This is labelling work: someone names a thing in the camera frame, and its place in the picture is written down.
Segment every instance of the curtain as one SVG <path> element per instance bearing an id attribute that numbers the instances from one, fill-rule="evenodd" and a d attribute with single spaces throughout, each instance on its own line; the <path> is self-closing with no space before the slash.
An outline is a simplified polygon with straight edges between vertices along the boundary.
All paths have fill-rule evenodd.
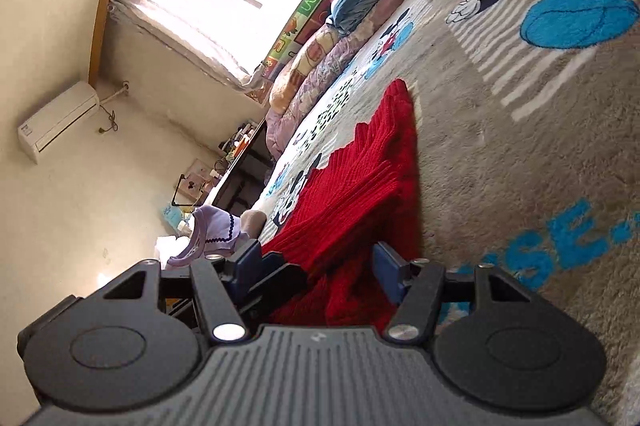
<path id="1" fill-rule="evenodd" d="M 248 73 L 221 45 L 151 0 L 110 0 L 117 22 L 131 22 L 189 59 L 216 81 L 243 93 L 260 89 L 264 65 Z"/>

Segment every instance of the bed sheet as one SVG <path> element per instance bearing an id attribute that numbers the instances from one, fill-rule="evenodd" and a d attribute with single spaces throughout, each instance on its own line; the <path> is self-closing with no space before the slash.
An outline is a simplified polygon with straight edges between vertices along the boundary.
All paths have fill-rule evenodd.
<path id="1" fill-rule="evenodd" d="M 306 117 L 263 243 L 396 77 L 414 98 L 424 255 L 494 263 L 592 330 L 593 407 L 640 421 L 639 0 L 406 0 Z M 446 305 L 441 326 L 468 312 Z"/>

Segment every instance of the electrical cord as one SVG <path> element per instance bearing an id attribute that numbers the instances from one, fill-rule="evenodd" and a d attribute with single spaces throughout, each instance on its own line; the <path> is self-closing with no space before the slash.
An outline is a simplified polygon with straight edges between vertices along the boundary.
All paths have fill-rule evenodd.
<path id="1" fill-rule="evenodd" d="M 107 130 L 104 128 L 100 128 L 98 132 L 107 133 L 108 131 L 111 131 L 111 130 L 118 131 L 118 123 L 116 123 L 116 112 L 112 110 L 111 113 L 109 113 L 109 110 L 107 110 L 102 104 L 100 104 L 100 108 L 102 108 L 104 112 L 109 116 L 109 122 L 111 123 L 111 127 Z"/>

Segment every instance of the desk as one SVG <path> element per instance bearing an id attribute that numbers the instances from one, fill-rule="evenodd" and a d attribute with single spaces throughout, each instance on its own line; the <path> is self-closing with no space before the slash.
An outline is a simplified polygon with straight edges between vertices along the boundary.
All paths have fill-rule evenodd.
<path id="1" fill-rule="evenodd" d="M 253 160 L 257 161 L 258 164 L 264 166 L 265 171 L 273 166 L 271 158 L 267 158 L 264 154 L 259 153 L 255 149 L 257 144 L 262 143 L 264 144 L 263 147 L 266 151 L 266 132 L 267 123 L 265 120 L 262 120 L 250 138 L 248 144 L 240 152 L 238 157 L 236 157 L 236 160 L 234 160 L 229 166 L 228 170 L 225 171 L 225 174 L 222 175 L 218 185 L 211 190 L 209 196 L 204 202 L 205 205 L 215 205 L 230 213 L 232 212 L 231 210 L 235 204 L 242 205 L 245 209 L 250 209 L 251 206 L 254 205 L 257 199 L 251 201 L 243 198 L 241 196 L 242 191 L 247 186 L 254 186 L 254 190 L 259 188 L 261 192 L 264 189 L 264 178 L 260 179 L 256 174 L 248 171 L 248 168 L 246 167 L 247 164 L 245 162 L 247 161 L 247 158 L 251 157 Z"/>

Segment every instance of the air conditioner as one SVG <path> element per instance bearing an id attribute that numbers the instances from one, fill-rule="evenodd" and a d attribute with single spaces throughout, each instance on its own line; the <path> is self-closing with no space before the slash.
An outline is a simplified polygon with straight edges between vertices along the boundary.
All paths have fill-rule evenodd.
<path id="1" fill-rule="evenodd" d="M 77 82 L 20 124 L 20 144 L 37 164 L 47 146 L 68 128 L 94 114 L 99 107 L 98 94 L 89 83 Z"/>

